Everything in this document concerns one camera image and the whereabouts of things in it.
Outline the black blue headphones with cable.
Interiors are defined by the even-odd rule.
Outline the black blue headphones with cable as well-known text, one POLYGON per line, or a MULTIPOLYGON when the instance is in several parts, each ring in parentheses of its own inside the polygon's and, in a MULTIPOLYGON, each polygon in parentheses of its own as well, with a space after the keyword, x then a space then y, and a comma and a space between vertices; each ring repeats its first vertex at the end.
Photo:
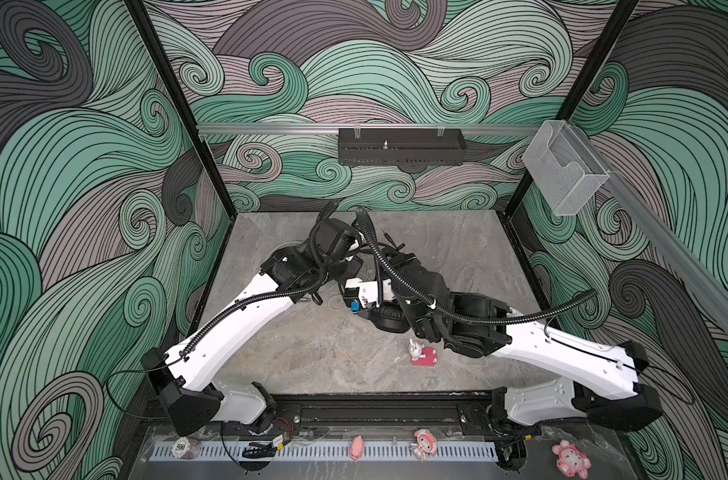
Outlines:
MULTIPOLYGON (((422 265, 422 263, 416 258, 413 253, 400 253, 397 248, 388 244, 380 244, 380 247, 381 251, 389 260, 391 265, 401 273, 404 273, 407 268, 418 267, 422 265)), ((379 294, 382 294, 383 281, 391 280, 391 276, 387 272, 383 271, 381 265, 378 263, 377 258, 375 257, 368 244, 365 244, 362 247, 361 253, 371 255, 373 257, 373 280, 378 283, 379 294)), ((409 320, 407 318, 401 308, 401 305, 396 299, 393 302, 386 302, 384 305, 375 307, 373 309, 364 310, 363 313, 360 313, 360 316, 362 318, 368 319, 379 330, 398 334, 412 331, 418 339, 425 339, 425 332, 422 330, 421 326, 415 320, 409 320)))

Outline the mint green headphones with cable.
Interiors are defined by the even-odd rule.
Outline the mint green headphones with cable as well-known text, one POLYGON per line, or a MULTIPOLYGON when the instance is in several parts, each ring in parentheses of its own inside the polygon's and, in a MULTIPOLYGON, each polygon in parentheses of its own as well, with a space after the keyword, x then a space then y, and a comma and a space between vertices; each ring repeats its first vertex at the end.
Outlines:
POLYGON ((340 311, 345 305, 345 282, 356 278, 364 265, 359 250, 357 241, 348 245, 342 254, 318 247, 318 262, 307 240, 289 242, 269 255, 261 264, 260 273, 267 274, 277 284, 277 292, 289 291, 294 303, 303 299, 317 305, 328 302, 333 311, 340 311))

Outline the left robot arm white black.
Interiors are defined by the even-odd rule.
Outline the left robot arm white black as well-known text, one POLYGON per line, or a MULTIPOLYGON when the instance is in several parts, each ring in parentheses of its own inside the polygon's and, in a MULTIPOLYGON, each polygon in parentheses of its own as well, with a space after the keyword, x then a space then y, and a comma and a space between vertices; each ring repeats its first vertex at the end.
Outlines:
POLYGON ((276 402, 267 390, 258 382, 229 386, 218 373, 269 321, 305 297, 322 304, 321 287, 358 273, 359 234, 333 218, 336 208, 334 201, 325 205, 304 242, 275 250, 234 301, 195 333, 142 356, 142 371, 178 435, 211 422, 239 423, 256 434, 271 428, 276 402))

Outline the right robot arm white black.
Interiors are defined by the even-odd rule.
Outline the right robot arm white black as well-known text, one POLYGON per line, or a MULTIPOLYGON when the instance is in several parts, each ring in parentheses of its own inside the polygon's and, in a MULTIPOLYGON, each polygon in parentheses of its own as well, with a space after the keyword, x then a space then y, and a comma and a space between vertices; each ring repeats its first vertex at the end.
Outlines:
POLYGON ((641 344, 604 345, 550 326, 550 320, 594 299, 596 291, 523 314, 485 295, 451 291, 441 274, 425 268, 414 255, 381 244, 364 208, 357 208, 353 226, 364 251, 374 259, 375 279, 347 281, 344 299, 354 313, 380 330, 413 332, 411 355, 416 362, 432 359, 419 344, 426 341, 468 358, 494 356, 554 374, 554 379, 539 385, 499 389, 502 398, 494 419, 533 426, 584 418, 629 432, 661 417, 659 392, 640 379, 650 366, 641 344))

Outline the pink toy on table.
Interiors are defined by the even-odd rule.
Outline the pink toy on table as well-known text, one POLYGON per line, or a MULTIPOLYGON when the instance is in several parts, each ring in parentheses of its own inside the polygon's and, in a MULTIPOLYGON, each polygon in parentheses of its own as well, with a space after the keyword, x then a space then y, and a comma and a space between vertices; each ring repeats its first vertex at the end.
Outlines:
POLYGON ((434 367, 438 363, 438 354, 434 348, 427 346, 423 342, 410 339, 407 353, 399 355, 394 362, 396 364, 406 364, 409 362, 413 366, 434 367))

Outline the pink white doll toy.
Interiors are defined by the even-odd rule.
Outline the pink white doll toy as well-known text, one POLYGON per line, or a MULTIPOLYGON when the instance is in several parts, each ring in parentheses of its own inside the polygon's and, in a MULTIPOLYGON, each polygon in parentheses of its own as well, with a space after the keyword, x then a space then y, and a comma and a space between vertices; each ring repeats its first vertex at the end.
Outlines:
POLYGON ((415 431, 412 452, 421 461, 436 456, 438 444, 435 436, 425 428, 415 431))

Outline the small pink figure toy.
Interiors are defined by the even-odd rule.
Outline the small pink figure toy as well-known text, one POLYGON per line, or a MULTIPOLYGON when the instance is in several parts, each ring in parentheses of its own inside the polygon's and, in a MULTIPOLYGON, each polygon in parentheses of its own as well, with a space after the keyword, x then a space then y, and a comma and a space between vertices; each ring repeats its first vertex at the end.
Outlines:
POLYGON ((349 458, 353 461, 358 461, 364 453, 364 439, 361 435, 357 435, 350 444, 349 448, 349 458))

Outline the pink pig plush toy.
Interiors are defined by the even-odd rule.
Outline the pink pig plush toy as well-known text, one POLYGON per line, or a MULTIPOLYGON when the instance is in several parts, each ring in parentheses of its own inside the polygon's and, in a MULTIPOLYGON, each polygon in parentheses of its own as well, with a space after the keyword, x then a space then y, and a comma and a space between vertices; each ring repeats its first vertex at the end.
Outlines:
POLYGON ((591 461, 573 443, 562 440, 559 444, 553 445, 551 451, 557 456, 556 466, 563 475, 580 479, 588 478, 591 461))

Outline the black perforated wall tray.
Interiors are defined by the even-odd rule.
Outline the black perforated wall tray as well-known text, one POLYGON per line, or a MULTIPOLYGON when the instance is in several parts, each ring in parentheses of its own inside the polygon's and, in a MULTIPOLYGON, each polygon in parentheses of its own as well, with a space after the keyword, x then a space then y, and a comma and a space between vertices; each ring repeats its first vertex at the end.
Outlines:
POLYGON ((437 135, 419 129, 352 129, 338 132, 338 160, 345 166, 395 166, 419 173, 429 166, 458 166, 468 150, 463 133, 448 129, 437 135))

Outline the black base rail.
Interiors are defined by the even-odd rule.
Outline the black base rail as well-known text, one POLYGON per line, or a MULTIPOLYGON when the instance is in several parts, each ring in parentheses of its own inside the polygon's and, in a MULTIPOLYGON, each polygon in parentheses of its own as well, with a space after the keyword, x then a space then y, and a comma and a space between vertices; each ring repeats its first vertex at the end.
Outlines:
POLYGON ((472 426, 507 417, 501 390, 275 394, 277 411, 301 427, 472 426))

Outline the aluminium wall rail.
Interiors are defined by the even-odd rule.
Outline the aluminium wall rail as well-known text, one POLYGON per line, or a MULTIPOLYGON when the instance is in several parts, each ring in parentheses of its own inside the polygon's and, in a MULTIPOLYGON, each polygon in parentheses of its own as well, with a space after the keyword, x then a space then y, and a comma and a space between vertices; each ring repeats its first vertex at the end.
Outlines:
POLYGON ((448 129, 459 129, 470 136, 533 136, 540 125, 522 124, 382 124, 382 123, 266 123, 210 122, 196 125, 200 135, 334 135, 341 129, 352 129, 356 135, 368 129, 433 131, 437 135, 448 129))

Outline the clear plastic wall bin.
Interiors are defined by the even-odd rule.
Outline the clear plastic wall bin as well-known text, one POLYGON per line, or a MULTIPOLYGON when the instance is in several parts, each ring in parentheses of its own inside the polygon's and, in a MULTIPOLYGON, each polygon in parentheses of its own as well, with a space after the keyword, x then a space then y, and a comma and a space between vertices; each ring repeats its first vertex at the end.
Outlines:
POLYGON ((545 121, 522 156, 552 213, 575 216, 609 179, 608 167, 579 127, 545 121))

